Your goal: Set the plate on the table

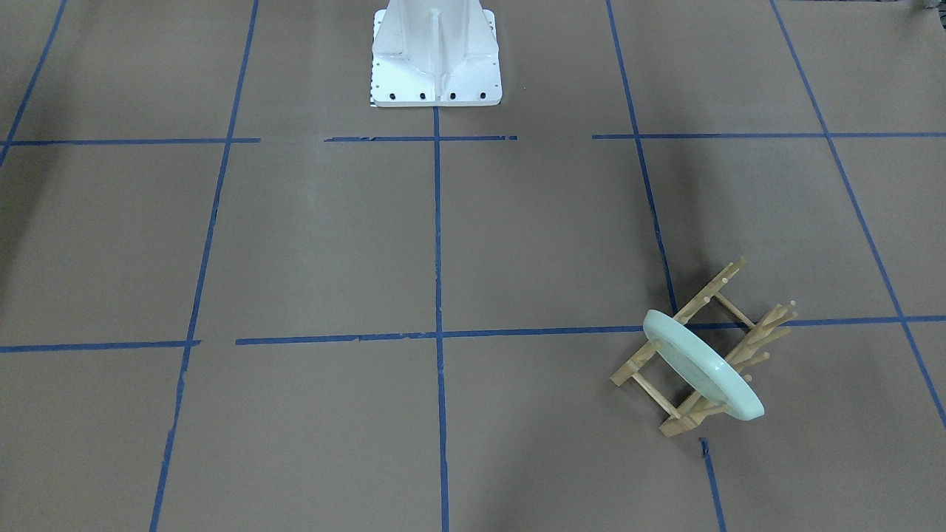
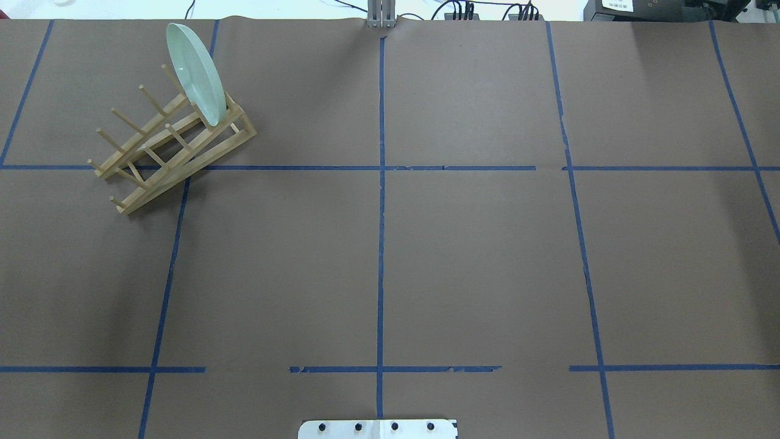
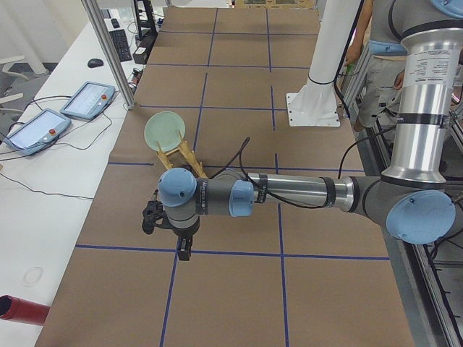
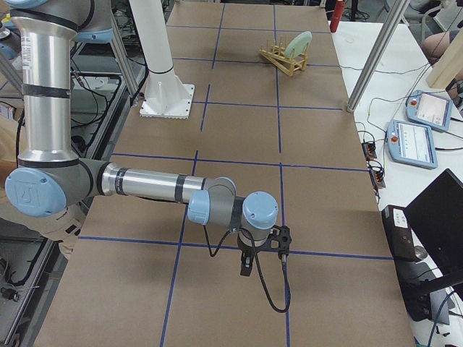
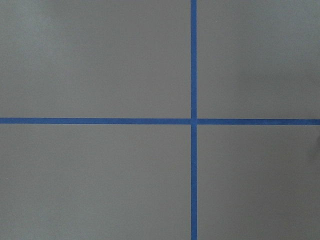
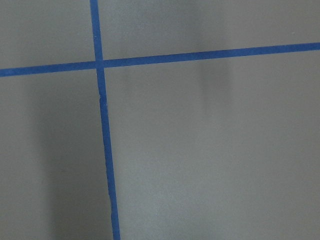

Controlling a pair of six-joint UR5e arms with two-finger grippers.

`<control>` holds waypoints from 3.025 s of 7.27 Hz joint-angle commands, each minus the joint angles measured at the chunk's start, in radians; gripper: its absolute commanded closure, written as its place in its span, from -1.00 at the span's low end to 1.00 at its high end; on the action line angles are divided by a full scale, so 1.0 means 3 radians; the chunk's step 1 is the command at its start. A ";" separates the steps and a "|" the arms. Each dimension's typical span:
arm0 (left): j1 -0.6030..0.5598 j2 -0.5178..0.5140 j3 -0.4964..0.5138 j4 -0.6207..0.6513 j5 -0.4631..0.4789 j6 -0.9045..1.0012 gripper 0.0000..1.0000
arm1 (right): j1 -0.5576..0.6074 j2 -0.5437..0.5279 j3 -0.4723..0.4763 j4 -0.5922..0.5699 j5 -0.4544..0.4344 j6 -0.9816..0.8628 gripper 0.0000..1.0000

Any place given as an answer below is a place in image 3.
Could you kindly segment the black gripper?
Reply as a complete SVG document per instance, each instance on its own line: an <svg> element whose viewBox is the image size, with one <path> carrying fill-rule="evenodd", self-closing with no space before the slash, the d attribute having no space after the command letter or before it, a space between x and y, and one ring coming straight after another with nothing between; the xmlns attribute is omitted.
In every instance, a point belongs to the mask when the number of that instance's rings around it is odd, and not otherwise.
<svg viewBox="0 0 463 347"><path fill-rule="evenodd" d="M173 228L173 232L178 237L177 257L179 261L189 261L191 258L191 248L193 236L200 228L200 221L195 221L186 228Z"/></svg>

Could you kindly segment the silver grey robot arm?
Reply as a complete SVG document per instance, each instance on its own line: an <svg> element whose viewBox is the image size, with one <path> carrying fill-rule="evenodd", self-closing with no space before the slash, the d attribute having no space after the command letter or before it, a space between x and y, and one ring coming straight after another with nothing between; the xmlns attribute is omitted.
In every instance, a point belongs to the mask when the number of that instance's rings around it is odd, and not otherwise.
<svg viewBox="0 0 463 347"><path fill-rule="evenodd" d="M188 260L201 216L248 216L256 204L276 200L356 213L410 244L445 236L457 212L439 164L462 48L462 3L393 1L383 24L386 36L406 49L407 61L391 163L380 176L335 180L225 170L198 179L173 168L161 175L143 211L144 232L172 230L178 258Z"/></svg>

